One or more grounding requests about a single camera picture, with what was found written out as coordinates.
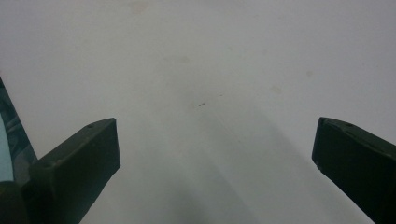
stain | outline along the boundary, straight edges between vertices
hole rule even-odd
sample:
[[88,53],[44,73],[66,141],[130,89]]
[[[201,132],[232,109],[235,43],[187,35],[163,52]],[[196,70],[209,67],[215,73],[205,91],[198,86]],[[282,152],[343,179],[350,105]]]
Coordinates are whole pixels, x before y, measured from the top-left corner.
[[274,93],[276,93],[278,95],[282,94],[282,89],[280,89],[278,86],[272,86],[271,91],[273,91]]
[[307,72],[306,72],[306,75],[307,75],[308,77],[312,77],[312,76],[314,75],[314,72],[312,72],[312,71],[307,71]]
[[191,60],[188,56],[167,56],[163,58],[164,61],[169,63],[189,63]]
[[129,7],[132,10],[132,13],[138,15],[142,14],[149,7],[149,3],[145,1],[133,1],[129,4]]

light blue object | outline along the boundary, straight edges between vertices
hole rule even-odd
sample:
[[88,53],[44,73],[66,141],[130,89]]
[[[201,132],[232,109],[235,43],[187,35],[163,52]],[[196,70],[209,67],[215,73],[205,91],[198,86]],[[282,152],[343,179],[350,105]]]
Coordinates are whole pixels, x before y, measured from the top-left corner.
[[0,181],[6,180],[14,180],[14,175],[12,172],[12,161],[9,153],[6,128],[0,116]]

teal fabric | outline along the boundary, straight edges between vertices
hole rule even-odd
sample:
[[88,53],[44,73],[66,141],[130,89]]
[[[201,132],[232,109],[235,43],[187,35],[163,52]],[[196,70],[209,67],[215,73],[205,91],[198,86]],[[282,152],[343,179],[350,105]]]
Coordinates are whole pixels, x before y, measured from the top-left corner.
[[12,172],[12,161],[9,153],[6,128],[0,116],[0,181],[6,180],[14,180],[14,175]]

white surface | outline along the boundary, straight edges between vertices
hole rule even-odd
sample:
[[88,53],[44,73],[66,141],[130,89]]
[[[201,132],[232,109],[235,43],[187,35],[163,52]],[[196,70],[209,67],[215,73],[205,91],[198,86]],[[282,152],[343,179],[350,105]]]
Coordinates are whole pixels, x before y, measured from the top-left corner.
[[118,120],[122,167],[82,223],[372,223],[310,154],[320,116],[396,143],[395,11],[3,0],[0,70],[39,157]]

patterned cloth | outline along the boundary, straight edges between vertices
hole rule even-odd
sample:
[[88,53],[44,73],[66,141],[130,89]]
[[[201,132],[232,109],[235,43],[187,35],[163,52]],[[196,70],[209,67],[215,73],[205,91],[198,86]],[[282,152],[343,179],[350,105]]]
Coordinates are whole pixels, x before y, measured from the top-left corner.
[[0,113],[6,129],[14,181],[23,185],[29,181],[28,169],[31,164],[37,161],[37,157],[1,78]]

